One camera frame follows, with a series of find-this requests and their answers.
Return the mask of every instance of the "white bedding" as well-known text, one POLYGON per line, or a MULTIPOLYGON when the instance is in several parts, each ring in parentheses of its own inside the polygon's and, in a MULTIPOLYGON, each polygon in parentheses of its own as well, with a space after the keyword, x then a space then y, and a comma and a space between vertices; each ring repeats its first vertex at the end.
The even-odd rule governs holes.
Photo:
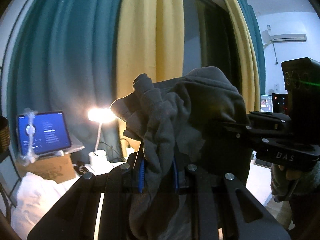
MULTIPOLYGON (((93 171, 86 165, 89 171, 95 175, 109 172, 93 171)), ((36 223, 49 211, 49 209, 61 198, 61 196, 79 179, 76 178, 57 184, 53 180, 42 179, 40 176, 28 172, 22 178, 18 194, 17 208, 12 214, 11 225, 22 240, 26 240, 29 232, 36 223)), ((250 172, 247 180, 247 189, 264 206, 271 198, 270 169, 256 166, 253 161, 250 164, 250 172)))

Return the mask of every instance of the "wall outlet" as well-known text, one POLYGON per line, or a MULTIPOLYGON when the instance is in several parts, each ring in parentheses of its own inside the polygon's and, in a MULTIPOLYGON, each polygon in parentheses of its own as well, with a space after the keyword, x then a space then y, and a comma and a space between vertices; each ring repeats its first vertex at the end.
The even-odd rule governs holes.
POLYGON ((274 84, 274 91, 276 94, 280 94, 280 85, 279 84, 274 84))

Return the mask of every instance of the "yellow curtain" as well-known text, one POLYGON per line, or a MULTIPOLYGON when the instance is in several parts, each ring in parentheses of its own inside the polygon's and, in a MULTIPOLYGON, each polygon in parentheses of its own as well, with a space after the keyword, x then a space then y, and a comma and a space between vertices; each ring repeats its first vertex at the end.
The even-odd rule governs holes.
MULTIPOLYGON (((117 38, 117 98, 133 91, 132 83, 139 74, 146 73, 153 82, 180 77, 183 50, 182 0, 122 0, 117 38)), ((124 129, 125 123, 120 121, 121 138, 124 129)), ((137 150, 137 142, 129 141, 137 150)))
POLYGON ((257 60, 247 23, 237 0, 225 0, 238 47, 242 91, 247 112, 260 111, 260 86, 257 60))

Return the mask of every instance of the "black robotic device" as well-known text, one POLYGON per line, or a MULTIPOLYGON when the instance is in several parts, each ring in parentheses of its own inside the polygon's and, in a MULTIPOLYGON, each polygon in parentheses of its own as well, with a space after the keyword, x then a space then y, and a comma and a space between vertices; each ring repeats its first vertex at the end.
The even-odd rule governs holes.
MULTIPOLYGON (((288 90, 289 116, 251 112, 251 125, 215 123, 223 136, 240 140, 257 152, 257 158, 287 168, 310 171, 319 160, 320 147, 320 63, 302 58, 282 63, 288 90)), ((127 163, 110 173, 84 174, 47 212, 28 235, 38 239, 93 239, 100 195, 105 193, 99 240, 125 240, 130 235, 127 196, 143 191, 143 145, 127 163)), ((290 239, 287 231, 271 216, 245 186, 231 173, 208 174, 175 149, 172 163, 172 193, 191 194, 193 236, 198 240, 290 239)), ((292 182, 288 200, 297 185, 292 182)))

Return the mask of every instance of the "curtain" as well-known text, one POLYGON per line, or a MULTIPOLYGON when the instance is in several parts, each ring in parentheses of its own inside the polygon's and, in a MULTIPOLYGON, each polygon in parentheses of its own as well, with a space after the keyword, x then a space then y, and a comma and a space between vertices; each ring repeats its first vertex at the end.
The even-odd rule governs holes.
POLYGON ((253 43, 254 52, 257 59, 260 93, 264 94, 266 90, 266 64, 263 52, 263 43, 260 34, 260 29, 256 15, 251 5, 248 5, 247 0, 237 0, 241 11, 244 15, 244 19, 247 23, 250 37, 253 43))
MULTIPOLYGON (((10 127, 29 107, 62 110, 69 133, 86 147, 72 156, 88 163, 98 123, 88 120, 92 107, 115 99, 115 44, 120 0, 35 0, 14 46, 8 81, 10 127)), ((17 139, 11 129, 12 147, 17 139)), ((101 144, 108 160, 122 159, 117 123, 102 126, 101 144)))
POLYGON ((260 110, 260 88, 257 60, 248 26, 237 0, 225 0, 239 52, 241 67, 241 94, 247 112, 260 110))
MULTIPOLYGON (((130 94, 134 79, 141 73, 146 73, 153 82, 180 77, 183 50, 182 0, 122 0, 117 42, 117 97, 130 94)), ((120 121, 119 125, 122 137, 125 123, 120 121)), ((138 144, 131 140, 130 143, 137 150, 138 144)))

